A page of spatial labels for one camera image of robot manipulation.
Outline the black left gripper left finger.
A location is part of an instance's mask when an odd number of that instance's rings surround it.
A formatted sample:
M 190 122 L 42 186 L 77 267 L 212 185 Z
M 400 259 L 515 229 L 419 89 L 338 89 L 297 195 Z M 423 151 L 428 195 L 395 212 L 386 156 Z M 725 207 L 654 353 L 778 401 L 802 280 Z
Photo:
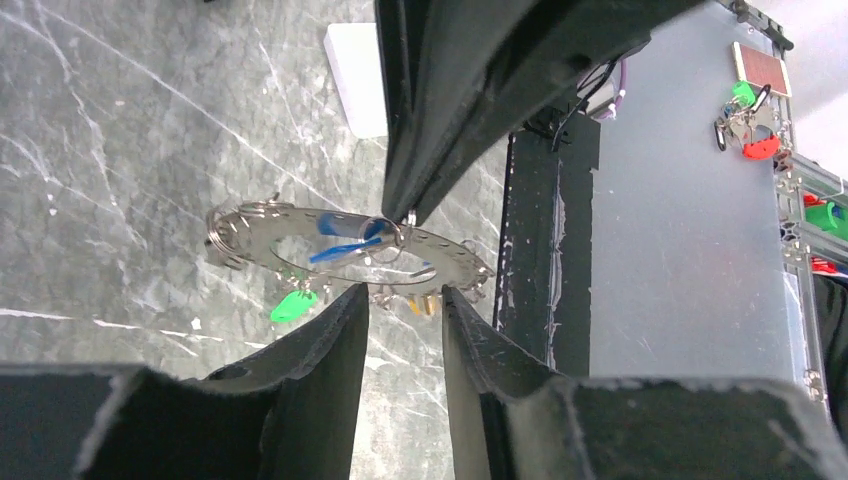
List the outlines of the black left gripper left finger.
M 203 379 L 140 364 L 1 369 L 5 479 L 345 479 L 369 328 L 362 284 Z

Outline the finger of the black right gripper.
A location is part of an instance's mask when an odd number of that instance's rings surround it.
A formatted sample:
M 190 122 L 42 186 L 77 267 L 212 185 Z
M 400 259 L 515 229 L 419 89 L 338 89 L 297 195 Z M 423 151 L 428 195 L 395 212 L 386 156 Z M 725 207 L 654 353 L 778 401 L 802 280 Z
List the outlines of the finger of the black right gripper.
M 388 125 L 388 150 L 384 200 L 398 200 L 417 187 L 415 206 L 436 206 L 438 190 L 426 178 L 407 177 L 406 167 L 396 154 L 406 122 L 414 113 L 418 70 L 427 21 L 434 14 L 433 1 L 376 1 L 375 17 L 380 48 L 383 89 Z
M 433 2 L 414 113 L 396 154 L 407 177 L 436 185 L 438 204 L 415 206 L 419 187 L 384 200 L 395 222 L 427 219 L 497 140 L 692 8 L 689 1 Z

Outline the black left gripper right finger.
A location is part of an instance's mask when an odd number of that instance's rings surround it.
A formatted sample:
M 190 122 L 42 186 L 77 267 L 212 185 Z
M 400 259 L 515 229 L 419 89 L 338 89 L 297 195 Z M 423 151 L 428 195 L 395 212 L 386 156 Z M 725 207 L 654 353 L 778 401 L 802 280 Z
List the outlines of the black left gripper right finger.
M 764 379 L 574 378 L 445 287 L 459 479 L 843 479 L 847 453 L 795 387 Z

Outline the green key tag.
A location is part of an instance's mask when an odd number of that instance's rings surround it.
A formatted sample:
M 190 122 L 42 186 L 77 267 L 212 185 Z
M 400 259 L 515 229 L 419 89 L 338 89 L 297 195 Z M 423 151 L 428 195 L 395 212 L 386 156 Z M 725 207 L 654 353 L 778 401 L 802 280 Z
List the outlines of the green key tag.
M 274 323 L 288 323 L 308 312 L 317 301 L 317 294 L 310 290 L 293 290 L 274 307 L 269 319 Z

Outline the yellow key tag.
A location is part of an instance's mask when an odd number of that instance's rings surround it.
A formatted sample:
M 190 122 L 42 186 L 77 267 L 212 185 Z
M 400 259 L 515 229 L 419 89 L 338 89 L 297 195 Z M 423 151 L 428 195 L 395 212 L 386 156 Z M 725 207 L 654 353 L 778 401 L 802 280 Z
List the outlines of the yellow key tag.
M 410 296 L 407 299 L 410 310 L 415 315 L 432 317 L 437 314 L 442 306 L 440 295 Z

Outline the blue key tag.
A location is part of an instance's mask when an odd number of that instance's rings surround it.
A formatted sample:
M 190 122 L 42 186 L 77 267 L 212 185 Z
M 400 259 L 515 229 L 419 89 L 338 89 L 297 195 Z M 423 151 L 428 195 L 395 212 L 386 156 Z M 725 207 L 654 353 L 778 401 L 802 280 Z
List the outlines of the blue key tag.
M 375 254 L 395 244 L 396 226 L 383 217 L 367 217 L 343 213 L 323 213 L 315 221 L 323 237 L 341 239 L 309 257 L 311 264 L 327 263 L 353 254 Z

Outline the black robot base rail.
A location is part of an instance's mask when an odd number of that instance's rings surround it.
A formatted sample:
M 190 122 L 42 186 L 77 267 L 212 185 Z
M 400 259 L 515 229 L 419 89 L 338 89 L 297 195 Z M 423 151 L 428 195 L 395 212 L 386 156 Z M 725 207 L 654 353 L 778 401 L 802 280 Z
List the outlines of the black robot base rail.
M 563 143 L 510 135 L 492 324 L 548 367 L 589 373 L 593 172 L 600 125 L 576 115 Z

